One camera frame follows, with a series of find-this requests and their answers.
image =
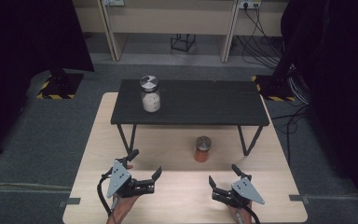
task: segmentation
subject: gray carpet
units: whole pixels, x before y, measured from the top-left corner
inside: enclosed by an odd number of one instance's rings
[[[122,78],[251,80],[272,73],[264,68],[101,63],[95,70],[85,74],[73,100],[36,99],[48,73],[32,80],[29,100],[0,155],[0,184],[5,184],[0,185],[0,223],[62,223],[60,202],[69,197],[99,103],[105,92],[118,91]],[[300,102],[266,105],[274,118],[294,114]],[[273,120],[286,156],[286,134],[281,131],[288,120]],[[306,203],[306,223],[358,223],[358,191],[336,174],[308,118],[302,117],[290,131],[295,131],[290,134],[290,165]]]

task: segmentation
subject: yellow black hazard tape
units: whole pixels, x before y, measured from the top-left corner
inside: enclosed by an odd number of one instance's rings
[[[254,76],[252,77],[252,81],[255,83],[255,85],[257,86],[257,90],[260,93],[260,95],[263,96],[263,98],[265,100],[270,100],[270,101],[294,101],[295,100],[295,96],[293,95],[293,93],[291,92],[291,90],[281,90],[280,92],[277,92],[278,94],[271,94],[271,95],[266,95],[263,92],[263,81],[260,80],[260,77],[258,76]]]
[[[40,92],[37,94],[37,99],[49,99],[49,100],[61,100],[61,99],[74,99],[76,90],[83,74],[67,74],[70,81],[70,89],[63,90],[59,88],[54,80],[53,76],[49,76],[43,84]]]

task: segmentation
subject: wooden table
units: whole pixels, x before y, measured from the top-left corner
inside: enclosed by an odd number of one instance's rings
[[[104,223],[107,219],[96,187],[114,159],[126,156],[118,130],[110,124],[116,99],[117,93],[103,96],[70,196],[80,198],[80,203],[66,206],[65,223]],[[131,134],[128,126],[123,125],[124,132]],[[245,138],[256,129],[246,127]],[[213,141],[205,163],[193,159],[195,141],[201,135]],[[160,165],[162,175],[156,192],[142,196],[124,223],[234,223],[227,207],[212,200],[208,183],[211,175],[219,188],[230,189],[230,184],[239,180],[231,170],[233,163],[253,176],[253,185],[266,202],[253,204],[262,223],[306,221],[303,203],[289,199],[289,195],[298,195],[298,190],[272,123],[248,157],[243,157],[239,138],[235,126],[140,126],[134,145],[140,154],[131,162],[132,177],[149,179]],[[108,182],[104,182],[104,194]]]

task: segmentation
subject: power strip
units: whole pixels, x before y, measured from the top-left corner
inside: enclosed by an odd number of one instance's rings
[[[240,8],[245,8],[245,4],[248,4],[247,9],[260,8],[261,0],[241,0]]]
[[[103,0],[103,4],[107,7],[124,7],[124,0]]]

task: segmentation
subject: table leg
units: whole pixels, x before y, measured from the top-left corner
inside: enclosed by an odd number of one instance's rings
[[[251,145],[248,147],[248,149],[246,149],[245,140],[243,139],[243,134],[242,134],[242,128],[240,125],[238,125],[238,131],[240,132],[240,139],[242,143],[242,150],[244,156],[249,156],[249,153],[251,153],[252,148],[255,146],[255,142],[257,141],[258,136],[260,136],[262,130],[263,130],[263,126],[258,126],[258,129],[255,132],[255,136],[251,142]]]
[[[127,154],[130,155],[130,153],[132,153],[133,150],[133,141],[135,139],[136,124],[132,126],[130,146],[127,143],[126,136],[124,135],[123,129],[121,128],[121,124],[118,124],[117,128],[118,131],[120,132],[121,140],[123,140],[124,147],[126,148]]]

